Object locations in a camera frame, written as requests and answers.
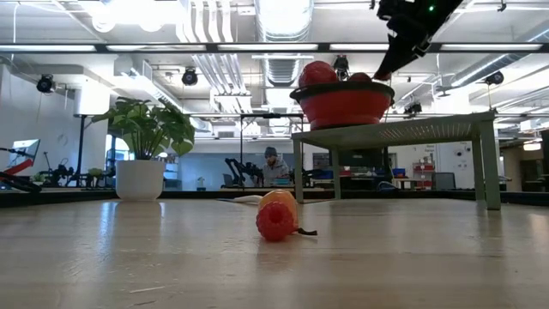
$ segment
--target table leg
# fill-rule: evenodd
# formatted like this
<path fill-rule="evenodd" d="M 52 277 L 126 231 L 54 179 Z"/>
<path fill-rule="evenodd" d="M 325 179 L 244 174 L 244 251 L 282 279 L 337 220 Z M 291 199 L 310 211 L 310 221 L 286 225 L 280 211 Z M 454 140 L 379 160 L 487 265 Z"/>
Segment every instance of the table leg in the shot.
<path fill-rule="evenodd" d="M 484 187 L 484 168 L 482 166 L 482 147 L 480 136 L 473 138 L 473 170 L 474 170 L 474 195 L 479 206 L 486 207 L 486 194 Z"/>
<path fill-rule="evenodd" d="M 293 140 L 293 158 L 295 160 L 295 172 L 294 172 L 294 182 L 295 182 L 295 198 L 298 203 L 303 203 L 303 161 L 301 157 L 301 141 Z"/>
<path fill-rule="evenodd" d="M 334 172 L 335 199 L 341 199 L 340 154 L 337 150 L 332 150 L 332 171 Z"/>
<path fill-rule="evenodd" d="M 484 162 L 484 179 L 486 182 L 486 204 L 489 210 L 501 209 L 499 195 L 498 160 L 496 152 L 496 138 L 494 137 L 493 122 L 479 124 L 480 139 L 482 141 L 482 160 Z"/>

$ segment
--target person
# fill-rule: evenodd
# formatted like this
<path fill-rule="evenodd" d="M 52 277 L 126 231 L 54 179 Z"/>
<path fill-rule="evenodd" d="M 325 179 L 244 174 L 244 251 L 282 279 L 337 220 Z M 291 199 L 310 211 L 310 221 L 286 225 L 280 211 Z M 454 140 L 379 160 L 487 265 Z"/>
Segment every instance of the person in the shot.
<path fill-rule="evenodd" d="M 265 149 L 265 160 L 267 163 L 263 166 L 263 185 L 270 186 L 277 178 L 290 177 L 288 165 L 282 158 L 278 157 L 276 148 L 267 147 Z"/>

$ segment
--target red bowl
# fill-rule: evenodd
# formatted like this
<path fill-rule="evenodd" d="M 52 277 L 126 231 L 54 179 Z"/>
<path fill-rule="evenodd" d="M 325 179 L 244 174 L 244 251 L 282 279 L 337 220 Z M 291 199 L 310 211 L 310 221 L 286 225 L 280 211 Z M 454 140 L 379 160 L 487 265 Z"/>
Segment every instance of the red bowl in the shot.
<path fill-rule="evenodd" d="M 311 130 L 378 124 L 393 103 L 395 91 L 378 82 L 334 82 L 295 89 Z"/>

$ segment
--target potted plant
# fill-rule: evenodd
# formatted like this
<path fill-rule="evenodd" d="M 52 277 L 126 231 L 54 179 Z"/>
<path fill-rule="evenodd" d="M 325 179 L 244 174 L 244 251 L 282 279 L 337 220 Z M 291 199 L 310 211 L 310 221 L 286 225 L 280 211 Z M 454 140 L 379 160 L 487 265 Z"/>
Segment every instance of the potted plant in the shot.
<path fill-rule="evenodd" d="M 92 121 L 109 121 L 109 131 L 122 138 L 135 154 L 134 161 L 117 162 L 117 194 L 123 200 L 151 201 L 162 193 L 165 162 L 152 161 L 169 148 L 178 155 L 192 150 L 195 128 L 190 116 L 173 104 L 148 106 L 150 100 L 119 97 L 114 107 Z"/>

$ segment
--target green leaves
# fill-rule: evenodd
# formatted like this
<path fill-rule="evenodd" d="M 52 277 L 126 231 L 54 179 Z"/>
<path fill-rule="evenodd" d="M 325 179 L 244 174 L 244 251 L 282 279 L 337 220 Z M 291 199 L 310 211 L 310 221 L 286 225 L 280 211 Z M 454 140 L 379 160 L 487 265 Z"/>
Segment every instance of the green leaves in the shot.
<path fill-rule="evenodd" d="M 109 120 L 109 131 L 119 134 L 137 160 L 150 160 L 172 147 L 178 155 L 190 152 L 195 142 L 195 128 L 190 116 L 162 100 L 164 108 L 149 108 L 149 100 L 119 97 L 114 107 L 93 122 Z"/>

